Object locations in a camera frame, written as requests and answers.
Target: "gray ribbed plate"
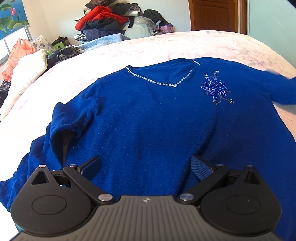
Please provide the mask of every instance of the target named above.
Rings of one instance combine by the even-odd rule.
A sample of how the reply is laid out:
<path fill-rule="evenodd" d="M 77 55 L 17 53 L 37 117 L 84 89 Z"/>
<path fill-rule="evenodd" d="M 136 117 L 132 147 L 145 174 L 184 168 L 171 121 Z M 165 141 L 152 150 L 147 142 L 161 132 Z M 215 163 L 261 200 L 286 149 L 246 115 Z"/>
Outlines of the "gray ribbed plate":
<path fill-rule="evenodd" d="M 113 205 L 100 206 L 90 221 L 59 237 L 20 233 L 13 241 L 280 241 L 274 234 L 234 237 L 206 223 L 196 207 L 172 196 L 122 196 Z"/>

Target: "floral pillow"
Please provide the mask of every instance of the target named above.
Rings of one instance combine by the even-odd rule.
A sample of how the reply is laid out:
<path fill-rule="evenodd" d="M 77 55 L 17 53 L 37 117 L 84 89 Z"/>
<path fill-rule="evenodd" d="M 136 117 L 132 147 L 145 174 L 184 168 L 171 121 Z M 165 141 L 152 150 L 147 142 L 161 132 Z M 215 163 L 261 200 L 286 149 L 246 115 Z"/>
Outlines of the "floral pillow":
<path fill-rule="evenodd" d="M 42 35 L 40 35 L 37 39 L 33 40 L 31 43 L 37 50 L 46 49 L 46 51 L 56 51 L 52 44 L 49 43 Z"/>

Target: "pink lotus flower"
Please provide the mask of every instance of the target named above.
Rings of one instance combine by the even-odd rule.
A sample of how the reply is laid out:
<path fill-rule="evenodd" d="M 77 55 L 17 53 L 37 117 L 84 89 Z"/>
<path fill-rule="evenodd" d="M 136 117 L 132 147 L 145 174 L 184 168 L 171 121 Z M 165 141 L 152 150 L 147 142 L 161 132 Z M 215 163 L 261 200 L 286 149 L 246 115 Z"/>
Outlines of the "pink lotus flower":
<path fill-rule="evenodd" d="M 9 11 L 12 16 L 14 16 L 16 13 L 15 8 L 10 8 Z"/>

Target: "window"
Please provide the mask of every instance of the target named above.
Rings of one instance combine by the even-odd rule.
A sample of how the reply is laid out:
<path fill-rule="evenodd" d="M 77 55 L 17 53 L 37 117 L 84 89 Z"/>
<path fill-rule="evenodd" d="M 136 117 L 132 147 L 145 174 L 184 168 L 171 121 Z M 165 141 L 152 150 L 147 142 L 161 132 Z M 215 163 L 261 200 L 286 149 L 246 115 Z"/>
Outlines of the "window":
<path fill-rule="evenodd" d="M 9 54 L 18 39 L 27 39 L 31 41 L 31 36 L 27 28 L 21 28 L 0 40 L 0 66 L 7 61 Z"/>

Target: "door frame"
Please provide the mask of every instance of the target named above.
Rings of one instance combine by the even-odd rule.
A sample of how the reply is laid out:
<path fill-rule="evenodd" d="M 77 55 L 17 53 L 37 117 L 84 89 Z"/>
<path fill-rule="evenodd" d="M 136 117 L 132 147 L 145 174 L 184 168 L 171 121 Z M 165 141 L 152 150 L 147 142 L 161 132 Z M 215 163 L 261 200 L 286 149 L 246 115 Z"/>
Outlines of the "door frame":
<path fill-rule="evenodd" d="M 192 31 L 195 29 L 193 1 L 194 0 L 188 0 Z M 247 22 L 248 22 L 247 0 L 235 1 L 234 7 L 235 7 L 235 32 L 241 33 L 241 34 L 247 34 Z"/>

